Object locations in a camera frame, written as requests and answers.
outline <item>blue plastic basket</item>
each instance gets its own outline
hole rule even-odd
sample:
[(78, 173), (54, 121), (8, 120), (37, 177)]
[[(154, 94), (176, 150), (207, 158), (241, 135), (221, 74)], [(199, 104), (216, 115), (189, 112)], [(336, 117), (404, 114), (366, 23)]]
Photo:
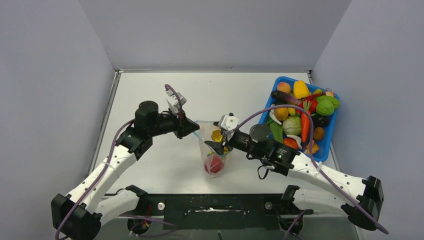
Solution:
[[(277, 85), (281, 82), (285, 82), (288, 83), (291, 87), (291, 89), (293, 89), (293, 85), (297, 80), (290, 78), (290, 77), (286, 77), (286, 76), (280, 76), (279, 78), (277, 78), (275, 80), (274, 83), (274, 87), (272, 88), (272, 90), (269, 92), (269, 98), (268, 101), (266, 102), (266, 106), (265, 108), (268, 108), (271, 106), (271, 104), (273, 104), (273, 102), (275, 101), (272, 97), (271, 97), (271, 92), (274, 90), (277, 90)], [(314, 86), (314, 85), (310, 85), (310, 84), (306, 84), (309, 91), (311, 93), (313, 93), (315, 90), (317, 89), (322, 89), (322, 91), (324, 92), (325, 89), (318, 87), (318, 86)], [(334, 94), (334, 97), (338, 100), (339, 96), (337, 96), (336, 94)], [(330, 151), (330, 145), (331, 145), (331, 139), (333, 137), (333, 131), (334, 131), (334, 125), (336, 124), (336, 117), (337, 117), (337, 112), (338, 112), (338, 108), (334, 111), (334, 113), (329, 116), (330, 117), (330, 124), (326, 127), (324, 127), (325, 130), (325, 135), (324, 138), (321, 141), (317, 141), (316, 144), (319, 147), (319, 150), (313, 155), (313, 159), (317, 162), (325, 162), (325, 160), (327, 160), (328, 156), (329, 156), (329, 151)], [(268, 114), (269, 112), (264, 112), (262, 114), (262, 116), (260, 117), (259, 123), (260, 124), (266, 124), (267, 120), (268, 120)]]

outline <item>toy carrot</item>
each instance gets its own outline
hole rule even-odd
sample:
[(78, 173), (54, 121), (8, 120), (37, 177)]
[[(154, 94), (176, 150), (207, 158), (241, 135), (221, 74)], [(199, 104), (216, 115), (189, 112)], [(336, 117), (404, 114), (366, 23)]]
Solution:
[[(311, 112), (309, 112), (309, 108), (311, 107), (311, 101), (304, 101), (303, 102), (303, 109), (305, 109), (305, 111), (311, 115)], [(301, 132), (301, 138), (302, 138), (302, 143), (306, 142), (306, 140), (308, 140), (308, 133), (309, 133), (309, 118), (308, 116), (302, 112), (302, 115), (300, 115), (300, 124), (302, 125), (302, 132)]]

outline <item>white table surface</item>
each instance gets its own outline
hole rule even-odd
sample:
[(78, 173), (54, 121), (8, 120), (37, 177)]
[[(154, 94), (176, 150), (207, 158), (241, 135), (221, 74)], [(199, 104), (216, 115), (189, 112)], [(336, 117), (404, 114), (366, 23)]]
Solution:
[[(309, 82), (303, 73), (144, 73), (124, 72), (110, 110), (101, 141), (97, 166), (109, 152), (117, 129), (130, 119), (139, 103), (152, 100), (159, 111), (168, 108), (164, 84), (183, 94), (186, 115), (191, 120), (218, 121), (230, 112), (241, 121), (264, 108), (276, 78), (286, 76)], [(249, 131), (260, 115), (244, 125)], [(245, 153), (235, 150), (217, 178), (204, 172), (198, 139), (189, 135), (181, 140), (169, 133), (153, 138), (153, 146), (126, 170), (109, 193), (129, 185), (151, 194), (263, 194), (283, 193), (287, 185), (305, 189), (317, 187), (299, 179), (270, 172), (259, 180), (259, 161), (247, 160)], [(325, 165), (335, 168), (332, 154)]]

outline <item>black cable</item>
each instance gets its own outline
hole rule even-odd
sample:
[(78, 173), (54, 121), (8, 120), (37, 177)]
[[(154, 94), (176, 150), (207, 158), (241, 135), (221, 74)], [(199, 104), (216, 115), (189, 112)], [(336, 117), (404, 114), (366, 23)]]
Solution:
[(120, 188), (115, 193), (106, 193), (105, 196), (116, 196), (122, 190), (125, 190), (125, 189), (124, 188)]
[(289, 226), (284, 222), (283, 218), (281, 217), (280, 213), (278, 212), (277, 208), (274, 208), (275, 213), (277, 214), (278, 221), (282, 224), (282, 226), (285, 228), (285, 230), (289, 229)]
[(257, 168), (257, 176), (259, 177), (259, 179), (260, 180), (264, 180), (267, 176), (268, 176), (268, 172), (270, 171), (269, 169), (267, 169), (266, 171), (265, 171), (265, 174), (263, 175), (263, 176), (261, 176), (260, 174), (259, 174), (259, 169), (261, 169), (262, 167), (264, 167), (265, 165), (262, 165), (262, 166), (260, 166), (260, 167), (258, 167)]

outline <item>red object in cup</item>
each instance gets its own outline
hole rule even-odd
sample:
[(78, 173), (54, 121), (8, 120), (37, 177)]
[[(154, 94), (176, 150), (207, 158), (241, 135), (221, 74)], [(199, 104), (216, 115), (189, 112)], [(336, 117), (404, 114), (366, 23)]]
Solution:
[(217, 174), (224, 168), (221, 158), (215, 154), (210, 155), (204, 162), (204, 170), (208, 174)]

